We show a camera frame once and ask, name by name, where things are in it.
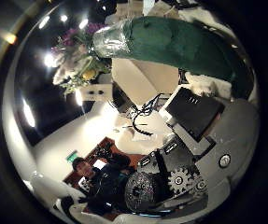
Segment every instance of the man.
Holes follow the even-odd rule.
[[[129,167],[130,159],[125,155],[112,153],[110,146],[99,147],[96,157],[105,158],[107,164],[100,170],[92,167],[85,159],[78,157],[73,163],[73,169],[80,176],[84,176],[89,185],[88,190],[81,189],[87,198],[79,203],[88,203],[88,208],[94,214],[103,216],[112,211],[117,213],[130,213],[124,200],[124,191],[129,176],[134,172]],[[70,197],[62,199],[61,206],[70,217],[69,207],[73,204]]]

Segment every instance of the green cloth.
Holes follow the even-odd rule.
[[[104,32],[102,38],[106,41],[101,49],[96,47],[100,57],[165,63],[194,75],[219,78],[232,83],[236,98],[247,98],[253,88],[253,78],[233,48],[220,36],[194,24],[142,17],[124,21],[122,26],[113,25]],[[107,52],[104,53],[106,43],[114,42],[114,39],[125,42],[123,44],[127,48],[116,46],[107,55]]]

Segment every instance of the spherical mirror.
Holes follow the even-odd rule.
[[[49,1],[27,25],[3,125],[21,179],[52,214],[186,223],[230,197],[256,147],[259,95],[214,12],[193,0]]]

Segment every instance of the black cable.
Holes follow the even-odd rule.
[[[144,135],[148,135],[148,136],[153,135],[153,133],[149,133],[149,132],[138,129],[135,125],[135,120],[137,117],[139,117],[142,114],[144,114],[143,116],[145,116],[145,117],[149,116],[154,109],[154,103],[156,102],[157,99],[159,99],[160,95],[161,94],[158,94],[156,97],[154,97],[152,100],[150,100],[147,104],[143,105],[141,110],[139,110],[136,107],[136,105],[134,106],[134,110],[135,110],[136,114],[135,114],[134,119],[133,119],[133,127],[137,132],[142,133]]]

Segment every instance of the black device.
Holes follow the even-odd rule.
[[[166,111],[196,141],[211,124],[217,113],[221,113],[224,105],[212,97],[198,96],[190,90],[181,88]]]

